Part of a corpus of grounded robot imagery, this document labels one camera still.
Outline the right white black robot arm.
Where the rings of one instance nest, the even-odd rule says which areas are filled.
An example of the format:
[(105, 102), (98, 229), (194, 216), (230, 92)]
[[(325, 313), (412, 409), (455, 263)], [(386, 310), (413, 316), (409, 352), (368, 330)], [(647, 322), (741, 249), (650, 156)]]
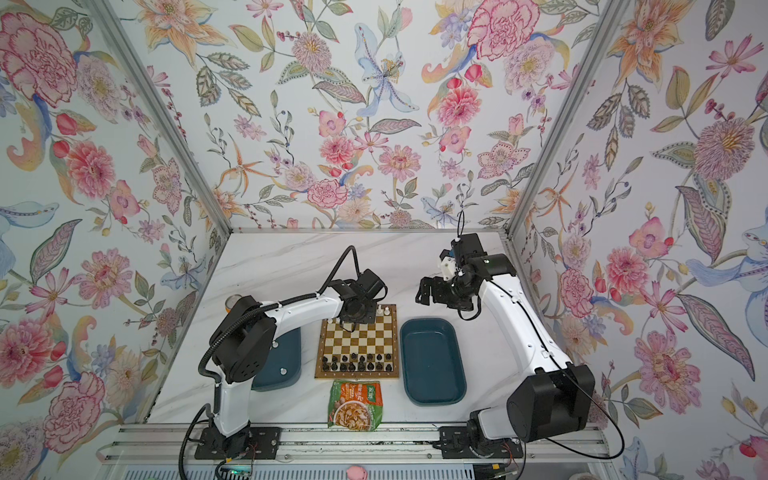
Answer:
[(558, 436), (583, 430), (591, 409), (607, 411), (594, 398), (593, 372), (574, 364), (546, 331), (506, 255), (487, 253), (471, 233), (457, 235), (439, 259), (440, 275), (421, 279), (416, 303), (444, 305), (464, 321), (490, 314), (520, 378), (504, 403), (471, 413), (467, 429), (473, 449), (512, 439), (556, 444)]

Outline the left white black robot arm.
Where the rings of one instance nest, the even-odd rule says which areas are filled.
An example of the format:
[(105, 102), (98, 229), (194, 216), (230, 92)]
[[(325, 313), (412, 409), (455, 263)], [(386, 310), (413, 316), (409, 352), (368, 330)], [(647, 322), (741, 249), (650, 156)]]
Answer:
[(217, 479), (224, 465), (258, 446), (248, 414), (252, 379), (266, 365), (279, 336), (322, 320), (372, 324), (378, 303), (387, 294), (387, 285), (376, 273), (360, 268), (356, 248), (350, 245), (315, 291), (265, 303), (251, 296), (239, 298), (211, 335), (199, 361), (198, 373), (214, 382), (213, 400), (198, 410), (187, 427), (177, 460), (179, 477), (188, 477), (186, 453), (201, 421), (207, 426), (198, 442), (219, 460), (214, 470)]

